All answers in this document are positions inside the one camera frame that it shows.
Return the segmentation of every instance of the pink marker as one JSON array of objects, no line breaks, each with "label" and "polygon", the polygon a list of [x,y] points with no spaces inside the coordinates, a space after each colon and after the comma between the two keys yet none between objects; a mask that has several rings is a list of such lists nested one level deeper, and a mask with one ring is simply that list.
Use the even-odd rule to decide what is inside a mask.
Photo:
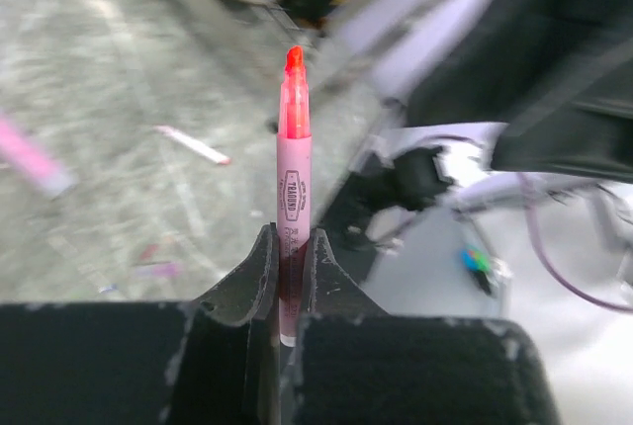
[{"label": "pink marker", "polygon": [[279,336],[295,346],[304,260],[310,240],[313,139],[308,82],[300,46],[288,51],[277,132],[277,230],[279,232]]},{"label": "pink marker", "polygon": [[61,195],[75,184],[75,180],[64,167],[29,140],[2,113],[0,157],[51,198]]}]

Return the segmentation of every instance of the debris on floor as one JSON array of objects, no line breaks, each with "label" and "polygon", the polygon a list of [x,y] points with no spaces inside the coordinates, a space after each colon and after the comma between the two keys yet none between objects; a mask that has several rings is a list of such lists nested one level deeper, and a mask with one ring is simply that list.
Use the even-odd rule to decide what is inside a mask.
[{"label": "debris on floor", "polygon": [[101,289],[99,289],[99,293],[100,294],[107,294],[109,292],[115,292],[117,290],[117,286],[116,285],[108,285],[106,287],[102,287]]},{"label": "debris on floor", "polygon": [[59,162],[30,140],[0,112],[0,156],[49,198],[56,198],[76,184]]},{"label": "debris on floor", "polygon": [[143,245],[140,253],[133,260],[135,267],[146,265],[158,265],[172,262],[173,259],[179,258],[176,252],[178,243],[173,235],[164,235],[157,240],[152,239]]},{"label": "debris on floor", "polygon": [[176,262],[139,265],[138,267],[135,267],[135,274],[139,276],[176,277],[177,275],[180,275],[182,271],[182,267]]},{"label": "debris on floor", "polygon": [[208,160],[213,161],[218,165],[228,165],[230,164],[230,158],[228,158],[223,153],[214,150],[213,148],[207,146],[200,140],[189,136],[182,131],[170,127],[170,126],[155,126],[154,129],[162,133],[163,135],[171,138],[174,141],[177,141],[183,146],[186,146],[191,151],[198,153],[200,156],[207,158]]}]

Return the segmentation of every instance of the highlighter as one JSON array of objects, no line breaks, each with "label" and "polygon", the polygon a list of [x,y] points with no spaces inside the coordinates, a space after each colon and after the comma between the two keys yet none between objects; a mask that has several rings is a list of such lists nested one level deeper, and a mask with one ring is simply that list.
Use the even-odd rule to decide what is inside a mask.
[{"label": "highlighter", "polygon": [[295,346],[310,240],[313,140],[308,92],[303,50],[294,46],[286,58],[277,132],[279,337],[288,347]]},{"label": "highlighter", "polygon": [[75,185],[74,177],[22,133],[0,112],[0,159],[36,186],[49,198],[56,198]]}]

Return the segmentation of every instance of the marker on floor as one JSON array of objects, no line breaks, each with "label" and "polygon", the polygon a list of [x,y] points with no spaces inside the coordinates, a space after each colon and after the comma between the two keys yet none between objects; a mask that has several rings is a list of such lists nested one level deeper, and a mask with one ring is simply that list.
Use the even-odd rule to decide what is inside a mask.
[{"label": "marker on floor", "polygon": [[56,198],[76,183],[63,165],[29,139],[2,112],[0,158],[4,158],[4,161],[50,198]]},{"label": "marker on floor", "polygon": [[230,158],[228,158],[223,153],[214,150],[202,141],[197,140],[196,138],[193,138],[192,136],[189,136],[188,134],[183,133],[182,131],[174,127],[154,126],[154,129],[218,165],[230,164]]}]

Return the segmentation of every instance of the wire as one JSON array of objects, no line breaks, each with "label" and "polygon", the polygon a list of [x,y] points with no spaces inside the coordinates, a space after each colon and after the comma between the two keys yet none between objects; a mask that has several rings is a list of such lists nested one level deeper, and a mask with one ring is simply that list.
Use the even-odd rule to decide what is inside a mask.
[{"label": "wire", "polygon": [[617,196],[608,188],[604,188],[603,186],[598,186],[598,188],[613,200],[613,204],[615,205],[615,214],[618,218],[622,222],[633,225],[633,213],[631,212],[629,205],[627,205],[622,198]]},{"label": "wire", "polygon": [[414,226],[420,224],[422,222],[423,218],[425,217],[427,211],[428,210],[424,210],[424,211],[418,212],[412,218],[407,219],[406,221],[402,222],[399,226],[397,226],[394,229],[390,230],[386,234],[381,235],[378,239],[372,241],[372,245],[374,247],[376,247],[376,248],[389,248],[390,247],[390,243],[394,239],[396,239],[398,237],[401,237],[411,227],[414,227]]},{"label": "wire", "polygon": [[534,191],[534,187],[532,186],[528,177],[525,176],[525,174],[517,173],[516,175],[519,179],[521,191],[525,200],[525,221],[527,223],[527,231],[530,238],[530,243],[532,244],[532,248],[534,249],[536,257],[539,259],[541,264],[543,264],[545,270],[547,270],[547,272],[554,278],[554,280],[556,280],[562,287],[564,287],[577,297],[580,297],[583,300],[594,304],[595,306],[599,306],[610,311],[633,314],[633,306],[613,303],[594,297],[571,284],[558,272],[558,270],[554,267],[552,261],[550,260],[549,256],[545,252],[545,248],[543,246],[541,229],[536,216],[535,205],[531,197],[531,194]]},{"label": "wire", "polygon": [[428,144],[430,141],[431,142],[433,141],[460,141],[462,143],[468,143],[469,145],[473,145],[474,147],[479,148],[480,150],[483,150],[484,148],[486,148],[486,145],[484,143],[479,143],[473,138],[470,138],[468,136],[463,136],[463,135],[455,135],[452,133],[437,133],[435,135],[423,136],[420,140],[418,140],[414,144],[414,146],[421,146],[422,144]]}]

